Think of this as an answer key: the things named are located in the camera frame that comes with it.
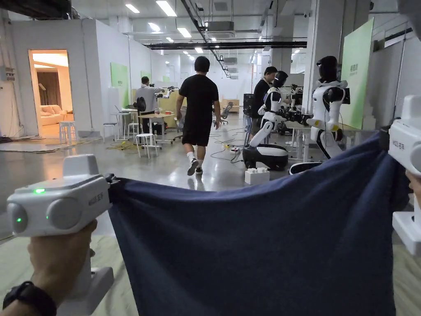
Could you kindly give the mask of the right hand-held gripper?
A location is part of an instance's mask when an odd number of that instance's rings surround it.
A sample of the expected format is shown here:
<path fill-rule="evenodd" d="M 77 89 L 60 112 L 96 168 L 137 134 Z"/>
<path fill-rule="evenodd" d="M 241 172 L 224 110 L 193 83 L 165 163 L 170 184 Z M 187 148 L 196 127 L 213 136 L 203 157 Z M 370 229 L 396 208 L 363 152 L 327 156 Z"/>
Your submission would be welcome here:
<path fill-rule="evenodd" d="M 414 176 L 421 175 L 421 96 L 404 98 L 401 117 L 380 130 L 380 145 Z M 421 255 L 421 211 L 416 197 L 414 210 L 393 213 L 393 228 L 407 250 Z"/>

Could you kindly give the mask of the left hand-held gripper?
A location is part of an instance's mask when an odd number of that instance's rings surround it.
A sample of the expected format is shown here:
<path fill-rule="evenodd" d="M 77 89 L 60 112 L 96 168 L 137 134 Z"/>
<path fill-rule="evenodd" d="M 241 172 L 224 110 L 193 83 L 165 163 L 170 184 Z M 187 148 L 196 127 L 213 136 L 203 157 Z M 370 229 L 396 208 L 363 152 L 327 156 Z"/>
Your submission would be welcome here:
<path fill-rule="evenodd" d="M 110 183 L 100 174 L 93 154 L 68 156 L 62 177 L 16 189 L 7 199 L 7 215 L 16 237 L 67 235 L 80 231 L 111 208 Z M 85 263 L 59 316 L 89 316 L 114 281 L 110 267 Z"/>

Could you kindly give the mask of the person's right hand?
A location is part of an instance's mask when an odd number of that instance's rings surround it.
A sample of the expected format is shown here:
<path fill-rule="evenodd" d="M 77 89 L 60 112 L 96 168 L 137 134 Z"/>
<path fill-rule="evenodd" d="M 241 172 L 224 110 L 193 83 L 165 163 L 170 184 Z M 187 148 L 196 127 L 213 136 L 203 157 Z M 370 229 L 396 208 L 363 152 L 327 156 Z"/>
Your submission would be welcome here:
<path fill-rule="evenodd" d="M 409 188 L 414 192 L 414 196 L 421 204 L 421 177 L 406 171 L 406 176 L 409 179 Z"/>

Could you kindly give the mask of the person's left hand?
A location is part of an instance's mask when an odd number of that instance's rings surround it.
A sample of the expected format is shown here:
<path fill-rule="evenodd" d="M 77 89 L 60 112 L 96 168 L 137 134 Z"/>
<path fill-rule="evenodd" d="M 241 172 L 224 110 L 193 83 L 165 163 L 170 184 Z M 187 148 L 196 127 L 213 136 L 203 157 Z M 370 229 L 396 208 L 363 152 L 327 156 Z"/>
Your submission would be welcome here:
<path fill-rule="evenodd" d="M 31 281 L 45 291 L 56 305 L 72 292 L 90 250 L 93 220 L 82 230 L 69 235 L 32 237 L 28 245 L 33 267 Z"/>

